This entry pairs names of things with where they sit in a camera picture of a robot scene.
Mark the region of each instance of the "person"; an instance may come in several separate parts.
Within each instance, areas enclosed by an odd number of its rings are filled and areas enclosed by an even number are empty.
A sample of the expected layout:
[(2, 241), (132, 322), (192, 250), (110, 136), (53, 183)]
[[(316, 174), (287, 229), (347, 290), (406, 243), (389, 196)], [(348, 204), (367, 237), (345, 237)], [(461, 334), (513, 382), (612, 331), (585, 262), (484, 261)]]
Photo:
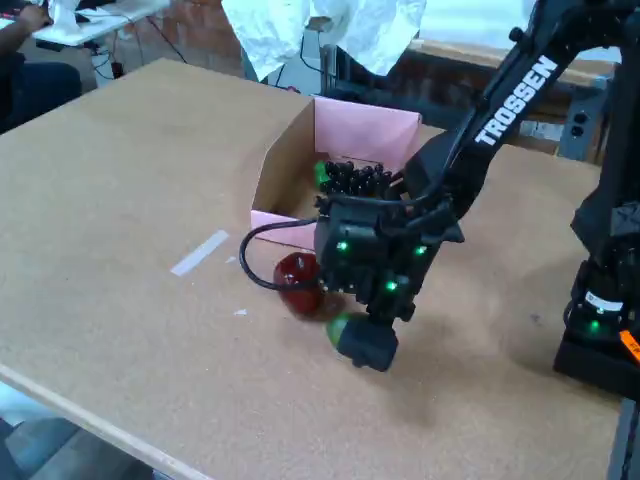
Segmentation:
[(65, 63), (25, 63), (18, 53), (34, 32), (51, 24), (47, 12), (27, 5), (0, 29), (0, 134), (47, 113), (82, 93), (80, 73)]

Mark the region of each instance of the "pink box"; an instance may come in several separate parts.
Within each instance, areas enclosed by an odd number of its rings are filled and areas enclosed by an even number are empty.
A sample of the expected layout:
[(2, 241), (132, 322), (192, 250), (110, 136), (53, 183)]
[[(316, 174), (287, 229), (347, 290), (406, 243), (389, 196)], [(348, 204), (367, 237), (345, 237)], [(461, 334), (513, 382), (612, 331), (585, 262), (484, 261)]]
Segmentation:
[[(401, 169), (420, 147), (420, 115), (315, 97), (267, 151), (253, 199), (251, 228), (311, 218), (313, 166), (322, 158), (382, 163)], [(313, 250), (315, 224), (273, 230), (258, 238)]]

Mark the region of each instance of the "black cable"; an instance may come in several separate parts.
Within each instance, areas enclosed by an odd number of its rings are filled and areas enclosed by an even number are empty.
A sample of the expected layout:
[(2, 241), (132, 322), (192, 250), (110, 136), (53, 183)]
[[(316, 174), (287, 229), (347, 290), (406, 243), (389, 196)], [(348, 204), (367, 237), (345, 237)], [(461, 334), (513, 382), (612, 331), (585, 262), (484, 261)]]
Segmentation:
[(155, 29), (156, 29), (156, 31), (160, 34), (160, 36), (161, 36), (162, 38), (164, 38), (164, 41), (165, 41), (165, 42), (167, 42), (167, 44), (171, 47), (171, 49), (172, 49), (174, 52), (176, 52), (176, 55), (178, 55), (178, 56), (180, 57), (180, 59), (181, 59), (184, 63), (186, 63), (187, 65), (189, 65), (189, 62), (187, 62), (187, 61), (185, 60), (185, 58), (184, 58), (184, 56), (182, 55), (182, 53), (180, 53), (180, 50), (178, 50), (178, 49), (176, 48), (176, 46), (175, 46), (173, 43), (171, 43), (171, 40), (169, 40), (169, 39), (167, 38), (167, 36), (164, 34), (164, 32), (160, 29), (160, 27), (158, 27), (158, 25), (156, 25), (156, 22), (154, 22), (153, 20), (151, 20), (151, 18), (149, 18), (149, 17), (147, 17), (147, 21), (148, 21), (148, 22), (153, 26), (153, 28), (155, 28)]
[(317, 218), (309, 218), (306, 220), (294, 220), (290, 222), (278, 222), (278, 223), (270, 223), (268, 225), (263, 225), (258, 228), (254, 228), (242, 239), (240, 242), (240, 252), (238, 254), (238, 261), (240, 262), (240, 266), (244, 273), (251, 279), (252, 282), (261, 286), (262, 288), (267, 288), (269, 290), (276, 290), (279, 292), (290, 292), (294, 290), (307, 290), (309, 288), (313, 288), (318, 285), (319, 277), (316, 277), (312, 280), (308, 280), (306, 282), (300, 282), (293, 285), (278, 285), (276, 283), (267, 282), (266, 280), (258, 277), (253, 270), (249, 267), (247, 263), (247, 246), (249, 242), (253, 240), (253, 238), (263, 232), (268, 232), (270, 230), (278, 230), (281, 228), (292, 228), (292, 227), (302, 227), (304, 225), (311, 225), (312, 223), (316, 223), (318, 221)]
[(82, 15), (84, 15), (87, 18), (122, 17), (129, 20), (129, 24), (133, 27), (133, 33), (136, 36), (136, 42), (138, 43), (138, 52), (140, 53), (140, 66), (144, 65), (144, 55), (142, 53), (142, 44), (140, 43), (140, 35), (138, 34), (138, 27), (131, 17), (123, 13), (107, 13), (106, 15), (103, 15), (103, 14), (94, 15), (92, 13), (83, 13)]
[(282, 71), (284, 70), (284, 65), (282, 65), (282, 68), (280, 69), (280, 73), (278, 73), (278, 78), (276, 79), (276, 83), (273, 85), (274, 87), (278, 87), (278, 84), (280, 83), (280, 77), (282, 76)]
[(115, 77), (107, 77), (105, 75), (102, 74), (102, 72), (100, 72), (98, 69), (104, 67), (107, 63), (110, 63), (111, 61), (115, 61), (116, 60), (116, 48), (118, 46), (118, 33), (115, 32), (113, 35), (113, 44), (111, 45), (111, 51), (107, 52), (107, 59), (102, 62), (100, 65), (94, 65), (93, 70), (100, 75), (102, 78), (104, 78), (105, 80), (115, 80)]
[[(318, 50), (320, 50), (320, 32), (318, 32)], [(319, 68), (316, 67), (312, 67), (311, 65), (309, 65), (307, 63), (307, 61), (302, 57), (302, 52), (304, 51), (304, 34), (302, 35), (302, 43), (300, 44), (300, 60), (302, 60), (302, 63), (304, 63), (305, 67), (310, 68), (311, 70), (318, 72), (322, 75), (329, 75), (330, 77), (333, 77), (333, 79), (336, 79), (336, 76), (329, 73), (329, 72), (324, 72), (322, 70), (320, 70)]]

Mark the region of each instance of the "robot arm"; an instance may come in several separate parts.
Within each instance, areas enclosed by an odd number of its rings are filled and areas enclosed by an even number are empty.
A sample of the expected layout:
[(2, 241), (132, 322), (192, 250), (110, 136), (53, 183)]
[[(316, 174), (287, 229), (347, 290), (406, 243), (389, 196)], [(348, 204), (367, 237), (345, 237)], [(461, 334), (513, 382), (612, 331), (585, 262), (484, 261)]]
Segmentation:
[[(330, 195), (319, 201), (315, 249), (321, 282), (325, 290), (355, 294), (367, 305), (366, 318), (331, 327), (340, 353), (357, 366), (389, 368), (398, 344), (394, 320), (411, 318), (413, 298), (442, 242), (464, 240), (457, 222), (479, 194), (506, 138), (578, 53), (617, 46), (623, 65), (615, 92), (621, 98), (614, 105), (600, 185), (572, 223), (590, 258), (580, 269), (565, 312), (563, 345), (571, 344), (571, 352), (564, 355), (561, 347), (556, 369), (640, 397), (638, 368), (618, 348), (621, 331), (640, 335), (640, 325), (634, 328), (640, 303), (640, 162), (634, 157), (640, 145), (633, 141), (640, 131), (639, 7), (638, 0), (538, 1), (527, 32), (511, 32), (516, 46), (463, 124), (429, 141), (394, 179), (384, 199)], [(346, 244), (348, 254), (336, 248)], [(576, 356), (576, 348), (582, 349), (581, 355)], [(615, 385), (584, 373), (590, 369), (612, 377), (611, 369), (622, 365), (607, 359), (603, 363), (602, 358), (591, 365), (587, 357), (594, 352), (624, 363), (626, 373)], [(625, 385), (630, 384), (637, 387), (629, 390)]]

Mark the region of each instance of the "person's arm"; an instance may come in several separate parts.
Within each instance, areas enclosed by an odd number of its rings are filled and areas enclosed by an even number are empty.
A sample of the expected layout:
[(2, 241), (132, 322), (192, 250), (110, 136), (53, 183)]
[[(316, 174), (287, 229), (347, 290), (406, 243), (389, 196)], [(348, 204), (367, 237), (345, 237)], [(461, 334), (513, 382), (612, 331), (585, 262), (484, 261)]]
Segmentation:
[(0, 29), (0, 57), (14, 53), (33, 32), (50, 23), (44, 9), (36, 5), (24, 7), (15, 22)]

